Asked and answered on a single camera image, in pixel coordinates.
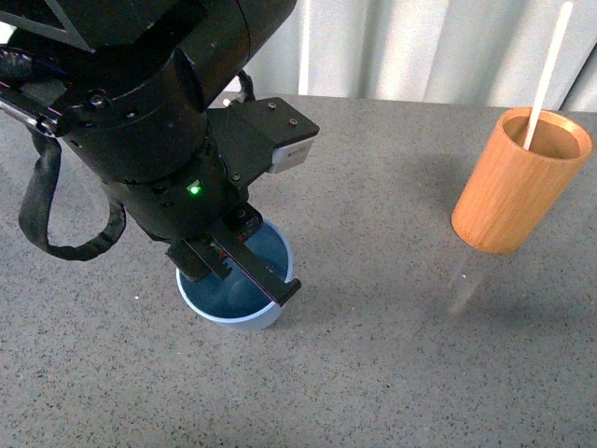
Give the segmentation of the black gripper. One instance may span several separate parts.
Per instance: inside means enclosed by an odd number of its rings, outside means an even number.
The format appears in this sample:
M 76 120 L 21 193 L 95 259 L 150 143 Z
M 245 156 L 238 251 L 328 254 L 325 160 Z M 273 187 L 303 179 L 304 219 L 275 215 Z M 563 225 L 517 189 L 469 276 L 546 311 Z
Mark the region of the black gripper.
M 212 227 L 215 242 L 189 240 L 246 203 L 248 186 L 259 176 L 255 163 L 226 163 L 216 153 L 199 154 L 169 173 L 139 161 L 100 164 L 104 191 L 143 231 L 155 240 L 177 240 L 166 255 L 188 280 L 200 282 L 211 273 L 225 279 L 232 271 L 229 258 L 265 298 L 283 307 L 301 283 L 293 275 L 290 245 L 275 225 L 262 222 L 242 233 L 219 223 Z

